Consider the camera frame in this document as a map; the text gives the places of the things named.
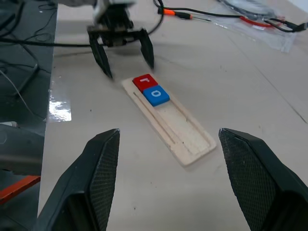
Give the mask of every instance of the table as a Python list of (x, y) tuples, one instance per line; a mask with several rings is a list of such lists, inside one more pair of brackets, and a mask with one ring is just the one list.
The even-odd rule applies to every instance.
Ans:
[[(206, 10), (211, 2), (166, 0), (165, 5)], [(292, 11), (299, 16), (298, 9)], [(58, 12), (56, 40), (87, 41), (91, 9), (61, 6)], [(131, 15), (135, 25), (151, 28), (158, 20), (155, 12), (151, 0), (139, 1)], [(249, 230), (231, 188), (218, 130), (262, 138), (308, 184), (307, 33), (285, 54), (211, 23), (167, 17), (151, 40), (155, 76), (214, 137), (217, 148), (181, 167), (125, 94), (121, 80), (150, 72), (138, 43), (107, 51), (114, 81), (89, 49), (56, 48), (51, 94), (58, 92), (70, 105), (71, 121), (47, 124), (39, 211), (87, 141), (120, 128), (109, 231)]]

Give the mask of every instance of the wooden board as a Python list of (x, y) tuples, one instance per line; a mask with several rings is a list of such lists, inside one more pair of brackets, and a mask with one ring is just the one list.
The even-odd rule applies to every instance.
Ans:
[(170, 101), (153, 107), (132, 80), (122, 82), (124, 89), (182, 165), (192, 164), (216, 147), (214, 139), (166, 88), (162, 86)]

